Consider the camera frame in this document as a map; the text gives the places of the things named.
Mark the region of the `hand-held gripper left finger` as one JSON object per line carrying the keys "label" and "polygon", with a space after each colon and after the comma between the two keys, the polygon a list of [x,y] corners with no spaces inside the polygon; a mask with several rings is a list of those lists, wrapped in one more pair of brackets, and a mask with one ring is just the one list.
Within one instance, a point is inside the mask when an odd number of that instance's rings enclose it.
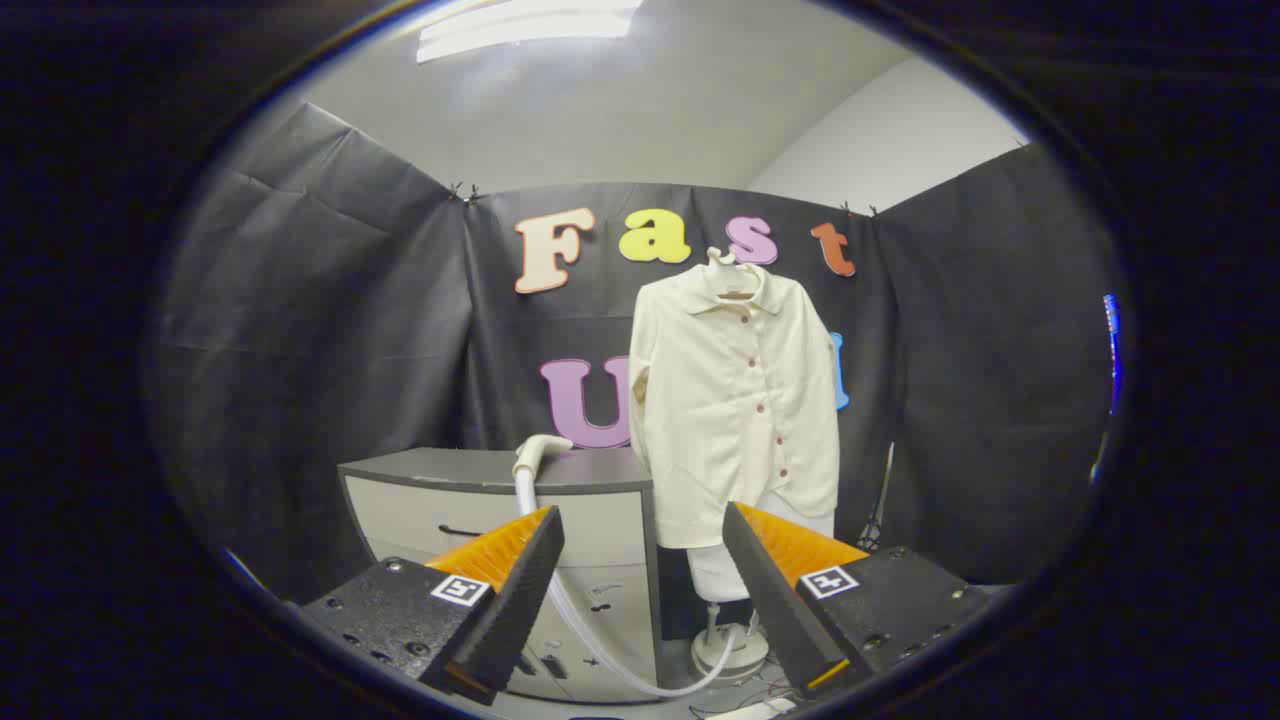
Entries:
{"label": "hand-held gripper left finger", "polygon": [[300,616],[378,671],[492,705],[524,657],[561,551],[557,506],[417,562],[389,556]]}

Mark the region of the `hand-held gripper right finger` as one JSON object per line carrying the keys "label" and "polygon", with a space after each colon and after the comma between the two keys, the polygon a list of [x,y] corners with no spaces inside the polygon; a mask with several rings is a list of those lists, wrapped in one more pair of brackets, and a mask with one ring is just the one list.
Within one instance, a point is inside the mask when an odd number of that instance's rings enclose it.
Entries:
{"label": "hand-held gripper right finger", "polygon": [[790,685],[823,700],[915,659],[991,594],[902,547],[867,553],[745,503],[722,539]]}

